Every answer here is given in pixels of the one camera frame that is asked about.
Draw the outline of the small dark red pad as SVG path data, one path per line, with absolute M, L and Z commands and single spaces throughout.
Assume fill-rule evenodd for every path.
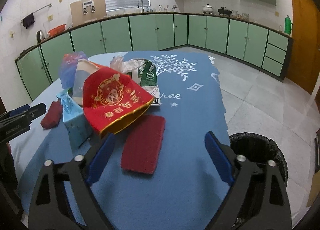
M 62 105 L 59 100 L 53 101 L 44 118 L 41 121 L 41 126 L 45 130 L 56 127 L 62 116 Z

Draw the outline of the light blue milk carton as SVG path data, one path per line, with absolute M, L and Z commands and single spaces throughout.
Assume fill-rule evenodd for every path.
M 71 149 L 75 151 L 91 136 L 93 130 L 82 107 L 72 99 L 68 90 L 63 90 L 56 96 L 62 105 L 63 123 L 68 132 Z

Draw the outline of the blue plastic bag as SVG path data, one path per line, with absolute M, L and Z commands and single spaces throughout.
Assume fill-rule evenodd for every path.
M 73 87 L 78 61 L 81 59 L 88 59 L 84 51 L 67 53 L 63 56 L 59 69 L 59 79 L 63 89 Z

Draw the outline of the red gold paper bowl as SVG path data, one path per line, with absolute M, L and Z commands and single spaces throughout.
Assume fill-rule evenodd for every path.
M 117 134 L 143 115 L 155 97 L 129 75 L 103 67 L 84 82 L 82 107 L 99 138 Z

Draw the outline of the dark red scouring pad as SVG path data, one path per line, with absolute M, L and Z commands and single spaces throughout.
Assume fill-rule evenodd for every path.
M 141 116 L 127 136 L 121 156 L 121 168 L 152 175 L 157 167 L 164 129 L 164 117 L 150 114 Z

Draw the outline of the white plastic bag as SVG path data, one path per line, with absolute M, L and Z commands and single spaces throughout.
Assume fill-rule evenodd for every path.
M 113 59 L 111 60 L 110 68 L 123 74 L 127 74 L 138 69 L 144 64 L 145 60 L 143 59 L 130 59 L 129 61 L 125 61 L 123 56 L 118 55 L 113 57 Z

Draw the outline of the green white milk carton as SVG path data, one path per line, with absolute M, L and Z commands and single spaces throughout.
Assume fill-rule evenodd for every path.
M 130 59 L 130 64 L 136 69 L 130 69 L 127 73 L 135 83 L 150 93 L 153 97 L 152 106 L 161 106 L 160 91 L 157 81 L 157 67 L 147 59 Z

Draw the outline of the grey white paper cup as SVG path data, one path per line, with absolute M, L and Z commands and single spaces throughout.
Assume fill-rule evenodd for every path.
M 86 59 L 78 60 L 76 71 L 75 71 L 73 94 L 72 94 L 72 99 L 78 105 L 82 106 L 85 80 L 91 74 L 95 73 L 99 69 L 100 68 L 97 65 L 95 65 L 94 63 Z

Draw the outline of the black trash bin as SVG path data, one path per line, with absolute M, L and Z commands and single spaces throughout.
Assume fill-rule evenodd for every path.
M 251 162 L 261 164 L 265 164 L 269 160 L 276 162 L 284 184 L 287 186 L 287 162 L 274 140 L 251 132 L 241 132 L 230 135 L 229 141 L 230 147 L 236 155 L 243 155 Z

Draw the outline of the green lower kitchen cabinets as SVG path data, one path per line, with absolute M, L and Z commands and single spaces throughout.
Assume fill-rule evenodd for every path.
M 293 39 L 271 28 L 224 16 L 129 14 L 65 30 L 23 51 L 15 64 L 29 97 L 35 99 L 57 80 L 65 54 L 84 52 L 94 56 L 183 46 L 224 55 L 283 80 Z

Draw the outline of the steel electric kettle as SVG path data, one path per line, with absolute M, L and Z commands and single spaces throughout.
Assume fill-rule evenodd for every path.
M 36 33 L 37 43 L 41 43 L 46 40 L 46 35 L 42 30 L 37 31 Z

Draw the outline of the orange plastic basin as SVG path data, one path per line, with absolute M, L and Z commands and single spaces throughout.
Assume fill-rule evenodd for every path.
M 50 37 L 54 37 L 56 36 L 57 34 L 60 34 L 62 33 L 66 28 L 66 24 L 63 24 L 63 25 L 59 25 L 51 30 L 48 31 L 48 34 Z

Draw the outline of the brown cardboard box on counter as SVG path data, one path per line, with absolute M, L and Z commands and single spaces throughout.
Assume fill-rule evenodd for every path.
M 71 3 L 70 7 L 74 27 L 107 16 L 105 0 L 81 0 Z

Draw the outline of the brown wooden door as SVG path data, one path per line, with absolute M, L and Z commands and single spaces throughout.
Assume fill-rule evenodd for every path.
M 309 94 L 319 76 L 319 10 L 313 0 L 292 0 L 293 46 L 286 77 Z

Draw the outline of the chrome sink faucet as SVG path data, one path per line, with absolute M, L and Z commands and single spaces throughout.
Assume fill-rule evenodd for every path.
M 138 0 L 137 2 L 137 9 L 141 9 L 141 12 L 144 12 L 144 3 L 143 0 Z

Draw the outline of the green thermos bottle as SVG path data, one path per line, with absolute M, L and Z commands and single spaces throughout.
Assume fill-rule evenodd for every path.
M 291 21 L 289 15 L 287 15 L 285 17 L 284 33 L 286 33 L 287 35 L 291 35 L 291 32 L 292 32 L 292 21 Z

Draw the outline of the black wok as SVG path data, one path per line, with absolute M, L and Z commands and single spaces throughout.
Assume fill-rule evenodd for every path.
M 231 16 L 232 11 L 227 9 L 226 7 L 221 7 L 218 8 L 217 11 L 219 12 L 219 15 L 223 15 L 223 16 Z

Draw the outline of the white cooking pot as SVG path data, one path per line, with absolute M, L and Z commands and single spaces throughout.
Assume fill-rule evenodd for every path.
M 204 5 L 202 11 L 204 14 L 214 15 L 214 8 L 209 4 Z

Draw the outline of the dark towel on rail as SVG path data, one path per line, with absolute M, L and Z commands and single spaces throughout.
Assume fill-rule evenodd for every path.
M 35 22 L 34 14 L 31 13 L 25 18 L 22 19 L 22 25 L 25 29 L 28 29 L 30 26 L 32 26 Z

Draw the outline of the chrome towel rail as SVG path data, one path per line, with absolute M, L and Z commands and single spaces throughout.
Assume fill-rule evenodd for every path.
M 49 4 L 43 6 L 43 7 L 39 8 L 39 9 L 33 11 L 32 13 L 35 14 L 36 12 L 39 12 L 39 11 L 43 10 L 44 8 L 47 8 L 47 7 L 50 8 L 50 7 L 52 7 L 52 6 L 53 6 L 53 4 L 52 4 L 52 3 L 49 3 Z

